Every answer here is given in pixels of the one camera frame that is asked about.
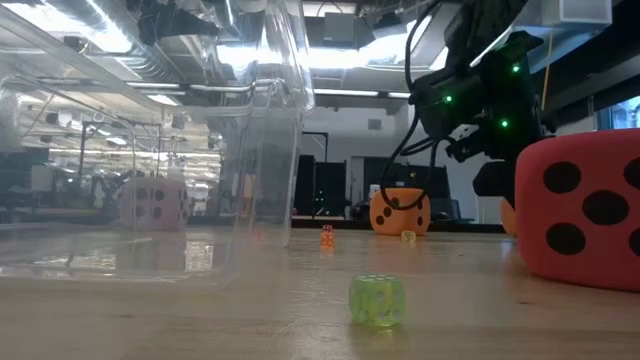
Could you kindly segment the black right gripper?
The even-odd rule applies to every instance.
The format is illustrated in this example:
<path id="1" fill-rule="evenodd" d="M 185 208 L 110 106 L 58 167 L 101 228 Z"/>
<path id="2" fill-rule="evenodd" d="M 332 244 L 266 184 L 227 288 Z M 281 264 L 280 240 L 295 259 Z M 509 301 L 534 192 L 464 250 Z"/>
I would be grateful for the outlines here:
<path id="1" fill-rule="evenodd" d="M 463 73 L 442 71 L 422 76 L 409 86 L 409 104 L 426 138 L 409 146 L 425 150 L 453 137 L 462 125 L 475 125 L 455 140 L 455 150 L 501 150 L 505 147 L 505 71 L 480 69 Z"/>

